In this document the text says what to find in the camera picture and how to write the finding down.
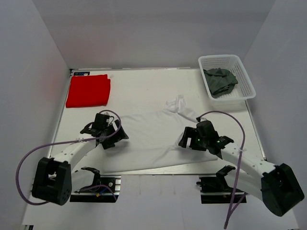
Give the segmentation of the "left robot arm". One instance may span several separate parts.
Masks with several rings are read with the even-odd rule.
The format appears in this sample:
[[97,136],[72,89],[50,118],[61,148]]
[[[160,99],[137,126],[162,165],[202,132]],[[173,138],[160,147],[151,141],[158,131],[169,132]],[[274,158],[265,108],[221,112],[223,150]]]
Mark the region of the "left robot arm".
[[116,113],[110,110],[97,113],[94,121],[86,124],[75,140],[66,142],[66,149],[51,158],[39,160],[32,196],[62,206],[74,192],[95,193],[104,188],[113,195],[114,191],[101,183],[98,169],[88,166],[75,169],[75,166],[98,146],[106,150],[128,138]]

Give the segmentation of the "white t shirt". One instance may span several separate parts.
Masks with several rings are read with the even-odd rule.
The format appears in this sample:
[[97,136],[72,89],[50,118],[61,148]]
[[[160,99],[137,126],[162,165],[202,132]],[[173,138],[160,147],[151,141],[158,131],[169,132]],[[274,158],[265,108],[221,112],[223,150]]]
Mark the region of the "white t shirt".
[[208,151],[178,145],[185,127],[195,127],[197,116],[182,95],[167,101],[162,110],[123,116],[129,138],[103,152],[102,170],[115,173],[217,160]]

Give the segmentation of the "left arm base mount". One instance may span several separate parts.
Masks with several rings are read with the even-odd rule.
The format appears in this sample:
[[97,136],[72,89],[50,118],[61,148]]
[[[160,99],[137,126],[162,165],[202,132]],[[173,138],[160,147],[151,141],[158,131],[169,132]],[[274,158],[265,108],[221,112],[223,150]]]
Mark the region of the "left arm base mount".
[[98,169],[83,167],[72,175],[70,202],[115,203],[119,197],[121,176],[102,175]]

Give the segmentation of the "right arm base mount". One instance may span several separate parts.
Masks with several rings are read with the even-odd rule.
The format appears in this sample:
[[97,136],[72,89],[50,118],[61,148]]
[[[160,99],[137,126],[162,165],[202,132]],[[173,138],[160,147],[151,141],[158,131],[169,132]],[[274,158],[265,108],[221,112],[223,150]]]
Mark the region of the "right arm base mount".
[[201,176],[196,182],[200,188],[202,204],[230,204],[233,188],[230,187],[225,177],[235,172],[235,167],[227,165],[215,175]]

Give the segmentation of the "dark grey t shirt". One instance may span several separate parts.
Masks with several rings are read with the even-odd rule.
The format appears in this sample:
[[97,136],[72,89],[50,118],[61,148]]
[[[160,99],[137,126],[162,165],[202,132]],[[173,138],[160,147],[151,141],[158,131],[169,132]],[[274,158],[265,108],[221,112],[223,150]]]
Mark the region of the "dark grey t shirt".
[[213,98],[231,93],[238,84],[236,76],[227,69],[203,69],[203,72]]

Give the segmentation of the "blue label sticker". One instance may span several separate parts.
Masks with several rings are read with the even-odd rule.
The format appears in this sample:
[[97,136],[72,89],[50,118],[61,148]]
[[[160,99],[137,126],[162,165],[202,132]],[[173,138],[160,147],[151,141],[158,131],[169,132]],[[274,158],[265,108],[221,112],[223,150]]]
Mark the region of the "blue label sticker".
[[89,76],[90,72],[89,71],[82,71],[82,72],[74,72],[74,76]]

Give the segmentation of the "folded red t shirt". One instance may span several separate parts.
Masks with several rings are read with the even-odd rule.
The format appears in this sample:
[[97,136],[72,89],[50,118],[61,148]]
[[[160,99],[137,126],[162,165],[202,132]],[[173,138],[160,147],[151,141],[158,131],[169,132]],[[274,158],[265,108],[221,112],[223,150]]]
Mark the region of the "folded red t shirt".
[[66,108],[83,108],[107,105],[111,79],[105,75],[73,76]]

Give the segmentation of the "white plastic basket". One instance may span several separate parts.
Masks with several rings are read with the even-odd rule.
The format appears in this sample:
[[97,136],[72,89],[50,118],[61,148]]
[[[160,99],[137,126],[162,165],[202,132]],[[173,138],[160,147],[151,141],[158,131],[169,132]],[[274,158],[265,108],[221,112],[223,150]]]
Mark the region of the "white plastic basket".
[[[201,75],[206,87],[207,94],[213,104],[236,104],[256,96],[255,89],[246,72],[246,69],[237,55],[207,55],[198,58]],[[210,93],[204,70],[226,69],[236,77],[238,84],[229,93],[218,98],[213,98]]]

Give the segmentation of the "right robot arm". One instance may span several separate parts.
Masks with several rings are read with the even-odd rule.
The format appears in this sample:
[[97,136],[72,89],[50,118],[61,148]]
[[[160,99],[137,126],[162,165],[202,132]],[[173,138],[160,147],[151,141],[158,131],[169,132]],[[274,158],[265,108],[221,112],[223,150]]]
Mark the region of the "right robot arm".
[[202,177],[197,182],[203,193],[237,190],[261,200],[273,214],[281,217],[301,202],[305,195],[287,164],[276,165],[248,152],[240,153],[239,146],[227,136],[219,136],[210,121],[196,127],[185,127],[179,146],[192,150],[207,150],[230,165],[220,169],[214,177]]

